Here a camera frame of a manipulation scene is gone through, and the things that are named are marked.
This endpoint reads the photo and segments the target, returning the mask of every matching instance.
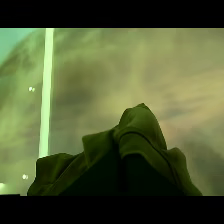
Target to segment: sky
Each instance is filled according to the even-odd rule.
[[[37,28],[0,28],[0,64],[17,43],[36,29]]]

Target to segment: fabric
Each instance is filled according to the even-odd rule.
[[[84,152],[78,155],[60,153],[37,160],[28,196],[60,195],[112,151],[117,151],[121,160],[141,155],[185,195],[202,195],[190,179],[184,154],[178,148],[167,150],[159,123],[145,104],[125,110],[114,128],[82,140]]]

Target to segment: white pole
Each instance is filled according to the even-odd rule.
[[[51,72],[52,72],[53,44],[54,44],[53,38],[54,38],[54,28],[46,28],[39,158],[48,156],[49,154],[48,136],[49,136],[50,109],[51,109],[50,102],[51,102]]]

